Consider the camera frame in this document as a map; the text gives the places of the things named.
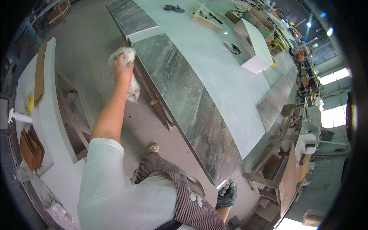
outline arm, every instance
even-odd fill
[[[134,67],[133,63],[125,66],[124,58],[124,54],[121,54],[113,64],[116,84],[110,99],[105,104],[93,125],[91,139],[95,137],[109,138],[120,143],[125,101]]]
[[[230,209],[231,209],[231,207],[216,209],[217,213],[220,214],[220,216],[223,219],[224,223],[227,219],[227,216],[229,215]]]
[[[217,193],[216,211],[225,222],[231,207],[235,204],[237,197],[237,186],[234,180],[229,180]]]

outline white shirt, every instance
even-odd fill
[[[154,230],[174,219],[177,192],[170,177],[159,173],[132,184],[124,175],[123,156],[123,147],[112,139],[89,143],[77,206],[82,230]]]

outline striped apron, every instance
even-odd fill
[[[158,152],[146,151],[143,154],[135,183],[140,183],[155,171],[167,173],[174,181],[177,191],[175,205],[177,222],[197,230],[226,229],[221,216],[204,199],[204,190],[198,180],[187,175],[178,166],[164,160]]]

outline white countertop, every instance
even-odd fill
[[[54,199],[77,218],[72,226],[79,229],[77,203],[85,162],[83,159],[77,160],[61,119],[55,86],[55,47],[56,39],[52,38],[47,43],[45,53],[43,98],[37,108],[32,108],[29,115],[33,118],[33,127],[45,149],[42,166],[37,174],[49,187]],[[37,56],[36,54],[33,57],[19,78],[15,98],[16,112],[27,114],[25,100],[29,94],[34,96]],[[21,131],[23,128],[28,131],[30,124],[16,121],[15,125],[19,142]],[[57,223],[65,229],[72,229],[66,222]]]
[[[228,126],[242,158],[253,149],[265,133],[255,106],[270,90],[263,74],[255,75],[241,67],[251,58],[238,37],[225,23],[222,31],[192,20],[197,0],[134,0],[159,26],[129,36],[132,43],[166,33],[198,75]],[[179,5],[185,10],[178,14],[163,10],[164,5]],[[224,41],[241,50],[234,55]]]

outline ceiling light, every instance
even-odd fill
[[[327,31],[327,36],[331,36],[331,34],[333,33],[333,28],[330,27]]]

